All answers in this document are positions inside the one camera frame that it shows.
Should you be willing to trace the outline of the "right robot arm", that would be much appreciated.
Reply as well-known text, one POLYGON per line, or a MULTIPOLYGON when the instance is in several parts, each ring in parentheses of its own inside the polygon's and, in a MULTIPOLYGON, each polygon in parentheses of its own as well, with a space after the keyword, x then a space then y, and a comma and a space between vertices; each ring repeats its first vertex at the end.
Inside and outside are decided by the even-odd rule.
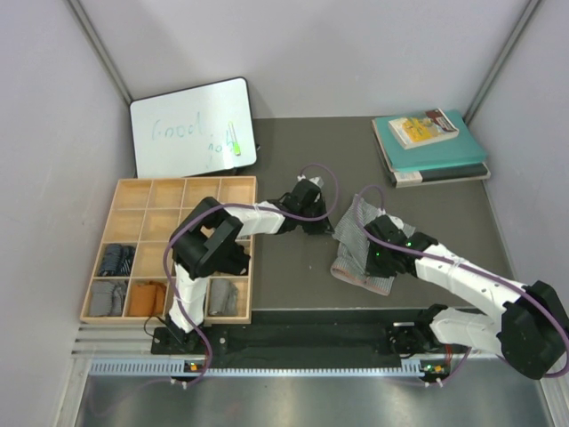
POLYGON ((406 236, 386 214, 360 229, 370 244, 370 274, 412 275, 476 308, 466 312, 434 304, 424 310, 414 322, 422 350, 456 344, 492 353, 530 379, 567 374, 566 367, 552 369, 568 357, 568 316, 552 286, 542 281, 524 285, 492 274, 422 232, 406 236))

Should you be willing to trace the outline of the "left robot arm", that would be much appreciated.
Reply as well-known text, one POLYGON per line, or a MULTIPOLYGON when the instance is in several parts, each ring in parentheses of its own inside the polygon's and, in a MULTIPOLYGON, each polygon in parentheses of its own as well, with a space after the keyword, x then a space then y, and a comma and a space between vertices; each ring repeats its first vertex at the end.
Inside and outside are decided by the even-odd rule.
POLYGON ((309 235, 333 233, 328 220, 324 180, 297 177, 292 191, 283 196, 244 205, 222 204, 204 198, 172 233, 167 254, 175 271, 174 300, 165 327, 171 343, 182 352, 201 344, 198 328, 204 322, 204 301, 209 277, 216 273, 244 276, 251 256, 238 241, 260 234, 280 235, 302 227, 309 235))

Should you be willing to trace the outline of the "grey striped boxer shorts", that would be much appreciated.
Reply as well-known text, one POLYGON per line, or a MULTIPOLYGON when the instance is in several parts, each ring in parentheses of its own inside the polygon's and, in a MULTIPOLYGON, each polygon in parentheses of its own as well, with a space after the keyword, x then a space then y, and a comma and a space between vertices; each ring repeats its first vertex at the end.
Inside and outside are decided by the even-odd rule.
POLYGON ((385 213, 384 209, 355 195, 333 233, 333 239, 339 242, 339 246, 330 268, 335 278, 383 296, 390 294, 395 277, 373 276, 372 272, 380 267, 382 256, 389 255, 389 252, 367 239, 357 225, 357 219, 365 226, 385 213))

